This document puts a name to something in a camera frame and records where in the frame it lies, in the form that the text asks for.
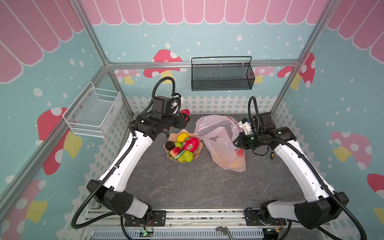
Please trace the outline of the pink printed plastic bag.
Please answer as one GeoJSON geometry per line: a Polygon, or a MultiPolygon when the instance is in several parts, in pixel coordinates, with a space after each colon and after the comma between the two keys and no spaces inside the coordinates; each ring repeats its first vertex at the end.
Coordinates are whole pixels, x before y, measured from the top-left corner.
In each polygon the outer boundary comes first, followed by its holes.
{"type": "Polygon", "coordinates": [[[233,143],[243,132],[234,118],[222,115],[199,118],[194,131],[217,165],[225,170],[236,172],[246,171],[244,150],[233,143]]]}

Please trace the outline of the dark brown round fruit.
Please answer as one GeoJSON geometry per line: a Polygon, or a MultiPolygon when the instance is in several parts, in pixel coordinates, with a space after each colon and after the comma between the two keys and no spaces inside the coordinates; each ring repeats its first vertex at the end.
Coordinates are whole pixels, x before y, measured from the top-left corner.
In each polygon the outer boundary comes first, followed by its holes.
{"type": "Polygon", "coordinates": [[[165,149],[167,150],[167,151],[171,151],[173,148],[175,148],[176,147],[176,145],[175,145],[175,143],[174,142],[172,142],[172,141],[168,141],[168,142],[166,142],[165,143],[165,149]]]}

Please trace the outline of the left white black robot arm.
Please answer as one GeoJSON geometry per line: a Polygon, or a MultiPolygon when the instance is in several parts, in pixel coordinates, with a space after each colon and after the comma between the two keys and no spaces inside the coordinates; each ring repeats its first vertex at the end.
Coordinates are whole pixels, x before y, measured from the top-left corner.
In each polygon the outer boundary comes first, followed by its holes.
{"type": "Polygon", "coordinates": [[[99,180],[91,180],[88,185],[90,195],[86,197],[71,221],[73,229],[84,228],[103,218],[118,215],[133,218],[136,223],[146,226],[151,223],[152,207],[126,191],[131,173],[142,155],[160,134],[169,134],[171,128],[184,128],[190,120],[180,112],[181,95],[176,93],[176,83],[172,77],[164,77],[156,84],[149,105],[128,125],[130,135],[112,165],[99,180]],[[78,219],[92,200],[110,211],[84,223],[78,219]]]}

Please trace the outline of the tan wavy fruit plate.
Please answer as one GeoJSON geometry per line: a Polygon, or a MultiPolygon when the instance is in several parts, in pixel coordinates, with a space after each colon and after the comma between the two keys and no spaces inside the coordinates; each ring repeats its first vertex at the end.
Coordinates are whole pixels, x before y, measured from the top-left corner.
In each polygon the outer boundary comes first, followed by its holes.
{"type": "MultiPolygon", "coordinates": [[[[181,131],[180,131],[179,133],[177,133],[177,134],[176,134],[176,133],[170,134],[170,136],[169,136],[169,138],[168,138],[168,140],[167,140],[166,142],[168,142],[168,141],[172,141],[172,142],[174,142],[175,145],[176,145],[176,147],[180,147],[180,148],[181,148],[181,152],[182,152],[182,151],[183,151],[182,148],[183,148],[184,143],[179,143],[179,142],[177,142],[177,136],[178,136],[179,134],[181,134],[181,133],[188,133],[190,137],[196,137],[194,133],[189,133],[187,130],[181,130],[181,131]]],[[[195,159],[200,155],[200,152],[201,152],[201,150],[203,149],[203,146],[204,146],[203,142],[200,141],[199,148],[193,153],[193,155],[194,155],[194,159],[193,159],[193,160],[195,160],[195,159]]],[[[170,160],[172,160],[172,161],[174,161],[174,162],[178,162],[178,161],[176,161],[176,160],[170,158],[170,156],[169,156],[169,152],[170,152],[170,151],[167,151],[166,149],[165,149],[165,151],[166,151],[166,154],[167,154],[167,158],[168,158],[168,159],[170,159],[170,160]]]]}

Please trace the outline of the black mesh wall basket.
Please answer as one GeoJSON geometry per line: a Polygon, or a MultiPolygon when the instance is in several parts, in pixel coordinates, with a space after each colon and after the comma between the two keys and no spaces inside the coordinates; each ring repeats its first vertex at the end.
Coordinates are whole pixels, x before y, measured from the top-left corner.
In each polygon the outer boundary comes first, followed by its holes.
{"type": "Polygon", "coordinates": [[[251,90],[255,75],[252,57],[195,57],[191,58],[192,91],[251,90]]]}

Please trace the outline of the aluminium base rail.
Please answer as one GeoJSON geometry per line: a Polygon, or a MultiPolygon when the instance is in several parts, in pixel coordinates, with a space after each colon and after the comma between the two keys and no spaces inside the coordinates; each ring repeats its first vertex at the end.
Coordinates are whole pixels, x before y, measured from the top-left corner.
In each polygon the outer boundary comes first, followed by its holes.
{"type": "Polygon", "coordinates": [[[263,225],[255,210],[244,208],[158,209],[146,227],[111,216],[80,229],[79,240],[328,240],[317,229],[275,220],[263,225]]]}

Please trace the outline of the green custard apple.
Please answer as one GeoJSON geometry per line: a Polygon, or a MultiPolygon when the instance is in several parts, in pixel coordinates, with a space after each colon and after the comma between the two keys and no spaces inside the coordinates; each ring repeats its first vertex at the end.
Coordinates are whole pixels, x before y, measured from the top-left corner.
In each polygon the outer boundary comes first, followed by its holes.
{"type": "Polygon", "coordinates": [[[175,156],[174,160],[178,161],[178,162],[181,162],[181,163],[184,163],[184,162],[191,162],[192,160],[194,159],[194,155],[192,152],[190,151],[182,151],[180,154],[178,154],[177,156],[175,156]]]}

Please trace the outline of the yellow lemon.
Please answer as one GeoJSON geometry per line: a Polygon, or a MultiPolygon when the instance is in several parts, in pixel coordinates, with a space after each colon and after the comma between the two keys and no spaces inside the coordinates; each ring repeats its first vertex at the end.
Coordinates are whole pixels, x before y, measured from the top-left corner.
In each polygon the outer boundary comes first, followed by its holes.
{"type": "Polygon", "coordinates": [[[189,138],[189,134],[188,133],[181,133],[177,136],[177,142],[179,143],[183,143],[185,140],[187,140],[189,138]]]}

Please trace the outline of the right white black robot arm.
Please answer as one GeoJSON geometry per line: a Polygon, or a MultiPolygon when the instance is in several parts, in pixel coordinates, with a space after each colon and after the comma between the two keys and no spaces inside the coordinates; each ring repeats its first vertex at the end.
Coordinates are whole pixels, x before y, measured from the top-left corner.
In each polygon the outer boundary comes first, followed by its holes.
{"type": "Polygon", "coordinates": [[[233,142],[235,147],[254,152],[261,146],[267,146],[267,152],[272,157],[279,156],[289,168],[305,196],[305,201],[267,201],[262,203],[258,210],[247,208],[246,218],[255,219],[265,226],[270,226],[277,220],[286,220],[288,227],[281,237],[282,240],[288,235],[293,223],[299,223],[309,230],[318,229],[335,240],[337,237],[322,228],[322,225],[345,213],[358,229],[360,238],[367,239],[363,226],[347,208],[347,195],[335,191],[326,182],[302,151],[293,132],[288,127],[276,128],[270,113],[259,112],[254,96],[248,101],[248,112],[252,107],[255,108],[256,114],[249,114],[241,121],[242,127],[248,122],[250,129],[239,133],[233,142]]]}

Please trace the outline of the red dragon fruit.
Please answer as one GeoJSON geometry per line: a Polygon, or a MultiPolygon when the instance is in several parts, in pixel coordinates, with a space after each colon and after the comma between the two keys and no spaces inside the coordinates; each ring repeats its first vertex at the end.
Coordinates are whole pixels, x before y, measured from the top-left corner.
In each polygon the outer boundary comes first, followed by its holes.
{"type": "Polygon", "coordinates": [[[194,153],[199,148],[199,144],[200,144],[200,141],[198,138],[196,138],[196,137],[187,138],[184,141],[184,145],[183,145],[182,150],[194,153]]]}

